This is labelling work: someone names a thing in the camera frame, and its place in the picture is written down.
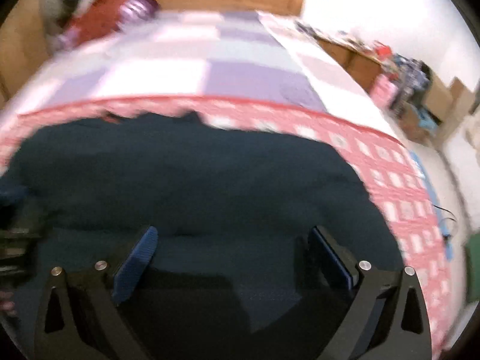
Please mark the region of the wooden wardrobe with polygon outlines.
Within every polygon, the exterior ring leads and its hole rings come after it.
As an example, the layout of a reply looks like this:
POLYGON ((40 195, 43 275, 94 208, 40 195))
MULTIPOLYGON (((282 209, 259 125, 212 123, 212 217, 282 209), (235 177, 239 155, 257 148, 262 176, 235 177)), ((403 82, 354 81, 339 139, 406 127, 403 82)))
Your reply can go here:
POLYGON ((42 0, 18 0, 1 24, 1 105, 50 58, 42 0))

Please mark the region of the blue plaid clothes pile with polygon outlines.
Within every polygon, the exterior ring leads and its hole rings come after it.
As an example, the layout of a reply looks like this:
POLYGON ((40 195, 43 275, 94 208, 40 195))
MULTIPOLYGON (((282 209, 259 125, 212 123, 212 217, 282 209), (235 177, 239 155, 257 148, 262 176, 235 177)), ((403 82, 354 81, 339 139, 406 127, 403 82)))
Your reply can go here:
POLYGON ((390 81, 396 93, 404 91, 426 91, 431 83, 429 68, 422 61, 400 54, 391 57, 390 81))

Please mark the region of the light blue pad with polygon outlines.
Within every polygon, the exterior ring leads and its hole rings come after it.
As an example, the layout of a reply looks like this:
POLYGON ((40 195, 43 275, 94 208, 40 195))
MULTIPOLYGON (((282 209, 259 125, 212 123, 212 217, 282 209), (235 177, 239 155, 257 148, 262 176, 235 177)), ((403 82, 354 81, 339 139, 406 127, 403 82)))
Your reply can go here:
POLYGON ((431 183, 430 178, 427 175, 426 169, 423 167, 420 158, 412 151, 409 152, 409 155, 412 160, 413 166, 416 168, 419 174, 418 177, 425 184, 427 194, 429 195, 429 199, 431 201, 431 208, 433 209, 433 212, 435 213, 437 218, 439 235, 442 237, 445 257, 447 261, 450 262, 453 260, 454 252, 452 247, 452 234, 450 229, 448 228, 448 222, 451 221, 455 224, 456 217, 451 211, 444 209, 440 206, 438 195, 434 189, 434 186, 431 183))

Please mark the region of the purple pink checkered bedsheet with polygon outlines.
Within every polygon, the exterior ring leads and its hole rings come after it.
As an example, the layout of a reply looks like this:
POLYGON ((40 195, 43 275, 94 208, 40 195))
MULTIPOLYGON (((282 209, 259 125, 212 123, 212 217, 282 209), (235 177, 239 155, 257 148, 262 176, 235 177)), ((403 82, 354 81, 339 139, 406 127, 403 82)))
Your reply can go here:
POLYGON ((1 113, 6 133, 22 114, 82 101, 214 96, 289 104, 394 130, 372 99, 293 18, 258 11, 163 11, 45 63, 1 113))

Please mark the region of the pink bag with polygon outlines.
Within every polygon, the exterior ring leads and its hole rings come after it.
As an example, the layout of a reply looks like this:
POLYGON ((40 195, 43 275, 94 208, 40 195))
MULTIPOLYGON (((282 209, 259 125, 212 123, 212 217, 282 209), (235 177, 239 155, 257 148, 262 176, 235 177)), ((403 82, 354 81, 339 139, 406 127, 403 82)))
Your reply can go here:
POLYGON ((385 109, 391 104, 397 91, 397 86, 389 80, 389 77, 380 74, 374 81, 369 96, 378 108, 385 109))

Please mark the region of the rust orange garment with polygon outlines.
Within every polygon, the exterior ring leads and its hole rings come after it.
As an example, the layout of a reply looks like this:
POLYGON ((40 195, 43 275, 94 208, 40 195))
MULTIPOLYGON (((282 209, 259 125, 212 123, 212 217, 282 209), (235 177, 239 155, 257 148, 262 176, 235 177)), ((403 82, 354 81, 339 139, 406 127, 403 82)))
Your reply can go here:
POLYGON ((102 38, 117 28, 120 8, 128 0, 94 0, 89 9, 67 23, 63 32, 70 48, 102 38))

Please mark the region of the dark navy padded jacket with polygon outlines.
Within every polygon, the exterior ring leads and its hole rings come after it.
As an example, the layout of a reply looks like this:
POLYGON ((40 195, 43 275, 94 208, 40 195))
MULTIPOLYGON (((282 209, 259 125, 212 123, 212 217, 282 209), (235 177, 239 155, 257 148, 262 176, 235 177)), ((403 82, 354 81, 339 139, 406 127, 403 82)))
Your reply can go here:
POLYGON ((348 309, 320 281, 315 226, 379 269, 403 265, 334 147, 193 112, 44 127, 10 161, 1 199, 47 217, 43 266, 77 269, 157 228, 152 266, 120 309, 157 359, 315 359, 348 309))

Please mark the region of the cardboard box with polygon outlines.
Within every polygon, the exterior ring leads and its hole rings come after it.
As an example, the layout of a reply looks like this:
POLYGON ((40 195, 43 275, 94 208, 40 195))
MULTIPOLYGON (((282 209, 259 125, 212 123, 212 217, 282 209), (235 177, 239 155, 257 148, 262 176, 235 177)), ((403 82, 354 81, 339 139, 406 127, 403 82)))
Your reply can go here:
POLYGON ((447 86, 433 72, 422 106, 436 125, 440 126, 451 117, 455 120, 464 119, 470 113, 475 100, 476 95, 457 77, 453 79, 450 86, 447 86))

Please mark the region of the green board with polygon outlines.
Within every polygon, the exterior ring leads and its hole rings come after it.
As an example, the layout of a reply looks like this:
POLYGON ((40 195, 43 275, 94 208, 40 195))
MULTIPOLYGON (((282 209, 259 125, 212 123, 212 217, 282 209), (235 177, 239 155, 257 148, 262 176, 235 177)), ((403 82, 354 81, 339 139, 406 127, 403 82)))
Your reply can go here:
POLYGON ((480 234, 474 233, 465 244, 467 302, 477 302, 480 294, 480 234))

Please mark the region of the red white patterned mat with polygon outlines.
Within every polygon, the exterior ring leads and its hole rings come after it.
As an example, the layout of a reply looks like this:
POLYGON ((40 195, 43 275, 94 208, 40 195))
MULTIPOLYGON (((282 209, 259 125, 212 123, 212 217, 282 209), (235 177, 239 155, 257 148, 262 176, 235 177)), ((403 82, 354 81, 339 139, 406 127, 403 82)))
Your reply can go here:
POLYGON ((121 97, 21 113, 1 127, 1 169, 20 143, 43 126, 106 112, 131 118, 143 112, 179 116, 196 111, 214 128, 289 133, 335 147, 381 209, 403 260, 418 275, 437 357, 450 327, 450 271, 443 234, 427 182, 407 149, 392 135, 326 113, 273 102, 221 97, 121 97))

